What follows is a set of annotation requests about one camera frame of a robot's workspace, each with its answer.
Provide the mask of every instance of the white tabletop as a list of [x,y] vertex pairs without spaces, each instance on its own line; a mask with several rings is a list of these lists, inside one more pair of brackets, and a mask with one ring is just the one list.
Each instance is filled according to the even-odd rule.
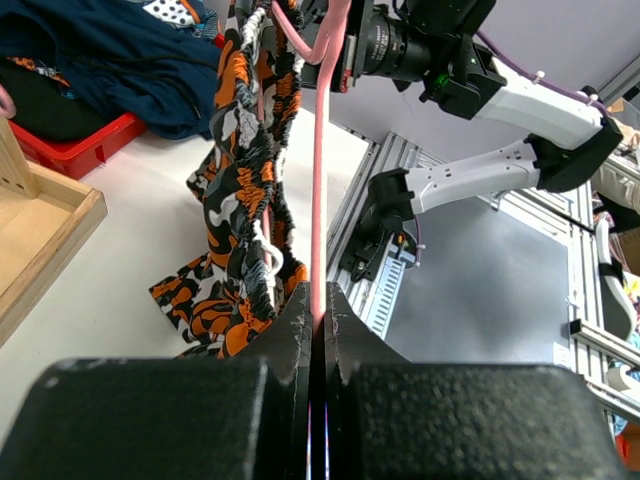
[[[294,253],[307,264],[313,122],[300,112],[285,166]],[[333,125],[325,135],[331,220],[368,144]],[[0,441],[31,383],[60,359],[172,357],[186,349],[147,289],[207,251],[202,207],[185,180],[210,149],[201,138],[145,134],[83,179],[104,192],[109,214],[0,348]]]

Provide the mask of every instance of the pink hanger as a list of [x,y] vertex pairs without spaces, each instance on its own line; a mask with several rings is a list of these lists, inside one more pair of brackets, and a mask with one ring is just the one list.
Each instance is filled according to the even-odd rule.
[[342,50],[351,0],[329,0],[313,49],[298,35],[278,0],[274,0],[271,7],[273,16],[300,56],[310,64],[322,62],[316,87],[311,210],[311,314],[315,334],[327,309],[327,174],[322,162],[323,130],[329,122],[329,86]]
[[13,118],[16,106],[7,91],[0,85],[0,118]]

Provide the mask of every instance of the gray wall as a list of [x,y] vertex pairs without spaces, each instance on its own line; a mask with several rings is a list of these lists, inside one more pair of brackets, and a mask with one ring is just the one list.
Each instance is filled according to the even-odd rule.
[[[483,30],[523,67],[578,90],[600,88],[638,56],[639,24],[638,0],[498,0]],[[420,93],[418,85],[400,95],[390,80],[362,78],[347,95],[332,95],[331,121],[377,141],[393,130],[451,160],[525,134],[490,120],[452,117],[421,104]],[[314,96],[305,92],[307,108],[313,109]]]

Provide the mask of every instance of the red plastic bin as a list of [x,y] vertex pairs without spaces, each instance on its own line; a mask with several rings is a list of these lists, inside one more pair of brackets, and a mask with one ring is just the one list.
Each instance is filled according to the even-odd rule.
[[84,140],[60,143],[41,140],[15,123],[9,123],[30,160],[76,180],[105,163],[147,129],[138,117],[125,113]]

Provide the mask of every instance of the wooden tray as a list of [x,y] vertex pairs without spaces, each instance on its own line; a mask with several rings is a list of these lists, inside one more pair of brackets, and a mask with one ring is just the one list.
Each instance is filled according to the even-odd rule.
[[102,193],[26,162],[0,119],[0,346],[106,214]]

